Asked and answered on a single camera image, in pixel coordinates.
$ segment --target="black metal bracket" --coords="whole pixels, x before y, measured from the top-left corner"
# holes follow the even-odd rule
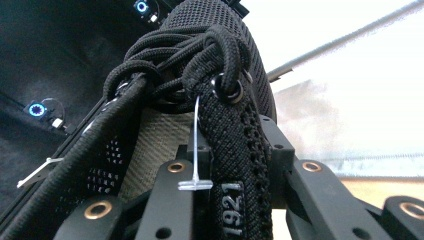
[[[278,126],[270,118],[260,119],[271,156],[272,206],[287,209],[293,239],[424,239],[423,201],[392,197],[380,210],[356,199],[330,168],[318,161],[298,160]],[[198,134],[199,174],[208,178],[211,149]],[[186,240],[209,235],[205,230],[210,221],[209,192],[178,190],[178,182],[191,179],[193,172],[192,135],[187,146],[180,146],[177,160],[159,168],[151,193],[123,207],[110,196],[89,199],[64,222],[56,238]],[[114,206],[108,217],[84,219],[84,211],[104,200]]]

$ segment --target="black cord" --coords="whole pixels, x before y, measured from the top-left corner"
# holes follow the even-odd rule
[[[4,97],[6,100],[8,100],[9,102],[11,102],[11,103],[13,103],[14,105],[16,105],[16,107],[17,107],[17,108],[19,108],[20,110],[22,110],[22,109],[24,109],[24,108],[25,108],[25,105],[24,105],[24,104],[22,104],[22,103],[20,103],[20,102],[16,101],[15,99],[11,98],[9,95],[7,95],[7,94],[5,94],[5,93],[3,93],[3,92],[0,92],[0,95],[1,95],[2,97]]]
[[[155,0],[156,6],[158,7],[158,20],[159,20],[159,16],[160,16],[160,7],[159,7],[159,3],[158,1]]]

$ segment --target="bolt hole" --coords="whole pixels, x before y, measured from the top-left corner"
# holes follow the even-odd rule
[[[182,163],[173,163],[171,165],[168,166],[168,171],[172,172],[172,173],[178,173],[178,172],[182,172],[185,169],[185,165]]]
[[[424,220],[424,207],[415,203],[403,202],[400,204],[400,209],[413,218]]]
[[[312,169],[312,170],[317,170],[317,169],[318,169],[318,167],[317,167],[317,166],[312,165],[312,164],[308,164],[307,166],[308,166],[308,168],[310,168],[310,169]]]
[[[156,231],[156,238],[158,239],[167,239],[171,236],[172,232],[169,228],[160,228]]]
[[[365,230],[361,229],[361,228],[354,228],[352,230],[353,234],[355,234],[356,237],[358,237],[359,239],[364,239],[364,240],[370,240],[371,236],[369,233],[367,233]]]
[[[91,209],[92,214],[100,214],[104,210],[106,210],[106,207],[104,205],[95,206],[93,209]]]

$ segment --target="blue led light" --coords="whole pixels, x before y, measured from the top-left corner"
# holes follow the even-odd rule
[[[35,103],[29,107],[28,112],[31,116],[40,117],[44,115],[46,108],[42,104]]]
[[[137,3],[137,11],[139,11],[140,13],[144,13],[147,11],[149,7],[147,6],[147,4],[143,1]]]

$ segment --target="black plastic part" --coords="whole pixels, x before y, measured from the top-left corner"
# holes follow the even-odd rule
[[[175,154],[175,159],[187,159],[187,148],[187,145],[179,145],[177,154]]]
[[[311,223],[299,217],[290,208],[287,208],[286,221],[293,240],[316,239],[315,230]]]
[[[152,190],[144,192],[140,196],[125,204],[124,215],[128,225],[135,223],[141,218],[141,216],[143,216],[151,192]]]
[[[144,0],[137,0],[134,3],[134,8],[141,16],[145,16],[145,17],[148,17],[149,14],[152,12],[149,4],[145,2]]]
[[[92,206],[92,204],[105,201],[111,204],[110,212],[97,219],[89,219],[85,216],[87,208]],[[98,207],[99,210],[97,212],[105,211],[100,206]],[[117,197],[105,195],[90,198],[78,206],[63,222],[54,239],[121,239],[125,226],[122,212],[123,206]]]
[[[424,202],[412,197],[390,197],[384,204],[380,224],[393,239],[424,239]]]
[[[184,166],[181,172],[168,171],[174,163]],[[187,160],[160,166],[135,239],[192,239],[194,193],[178,190],[178,182],[191,180],[192,173]]]
[[[381,214],[383,213],[383,211],[380,208],[378,208],[374,205],[371,205],[371,204],[369,204],[365,201],[362,201],[359,198],[357,198],[356,200],[358,200],[362,204],[362,206],[365,208],[365,210],[367,210],[367,212],[369,214],[371,214],[371,216],[374,218],[374,220],[376,220],[377,222],[380,221]]]
[[[122,237],[122,240],[134,240],[135,235],[137,234],[138,227],[140,226],[141,219],[134,222],[133,224],[130,224],[125,228],[124,236]]]
[[[309,168],[312,171],[303,167],[306,163],[315,166]],[[324,164],[296,161],[288,181],[299,196],[317,239],[391,239]]]
[[[69,124],[69,125],[68,125],[68,126],[66,126],[66,128],[65,128],[65,133],[66,133],[66,135],[71,135],[72,133],[74,133],[74,132],[75,132],[75,130],[77,130],[77,128],[76,128],[74,125]]]
[[[260,115],[262,130],[271,146],[271,161],[268,162],[271,204],[272,208],[284,209],[285,171],[291,171],[295,161],[294,148],[278,128],[277,124],[269,118]]]
[[[303,208],[302,202],[300,201],[300,198],[297,195],[296,191],[294,191],[290,185],[287,185],[284,191],[286,193],[285,200],[287,202],[287,209],[290,209],[292,213],[302,218],[305,222],[311,223],[311,220],[309,219],[308,214]]]
[[[36,102],[36,101],[31,101],[30,104],[26,105],[25,108],[23,109],[23,111],[26,114],[29,114],[31,117],[37,119],[37,120],[41,120],[44,116],[46,116],[48,110],[47,108],[44,106],[44,104]]]
[[[183,159],[188,159],[193,162],[194,150],[194,130],[193,126],[190,128],[190,136],[187,145],[187,156]],[[210,151],[211,148],[206,141],[206,138],[200,131],[197,131],[197,159],[198,159],[198,172],[200,179],[210,178]]]

